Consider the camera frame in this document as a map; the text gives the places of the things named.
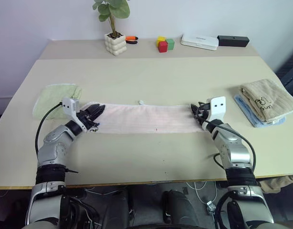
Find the green cube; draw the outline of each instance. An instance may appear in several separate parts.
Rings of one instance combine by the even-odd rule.
[[[173,39],[166,39],[165,41],[167,42],[167,50],[173,50],[174,45],[175,45],[174,40]]]

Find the orange scissors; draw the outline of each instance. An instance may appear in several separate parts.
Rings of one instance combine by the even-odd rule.
[[[138,43],[138,42],[137,42],[137,39],[138,39],[138,37],[135,37],[135,36],[128,36],[128,37],[125,38],[125,41],[126,41],[126,43],[128,43],[128,44],[136,44],[136,43]]]

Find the white wall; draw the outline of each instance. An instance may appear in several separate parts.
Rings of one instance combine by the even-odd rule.
[[[102,39],[93,0],[0,0],[0,97],[14,95],[48,39]],[[118,20],[127,35],[177,37],[184,32],[248,36],[275,71],[293,52],[293,0],[130,0]],[[0,114],[4,110],[0,101]]]

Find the beige table surface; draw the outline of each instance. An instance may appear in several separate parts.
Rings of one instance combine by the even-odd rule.
[[[293,174],[293,113],[283,125],[253,128],[233,100],[238,85],[263,78],[280,84],[276,75],[255,54],[201,56],[36,61],[0,119],[0,188],[34,185],[34,139],[40,121],[32,118],[32,109],[42,88],[53,83],[79,85],[82,105],[89,101],[137,104],[138,100],[179,105],[226,96],[225,122],[254,146],[255,175]],[[45,121],[39,145],[49,131],[66,122]],[[103,185],[225,179],[225,172],[212,159],[215,153],[209,133],[83,134],[69,152],[67,164],[79,174],[68,173],[66,182]]]

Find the light green towel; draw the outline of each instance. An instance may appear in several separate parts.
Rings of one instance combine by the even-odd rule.
[[[70,83],[46,86],[34,105],[33,117],[42,119],[52,107],[61,102],[65,97],[79,99],[81,97],[81,88]],[[46,119],[53,118],[67,118],[61,106],[53,110]]]

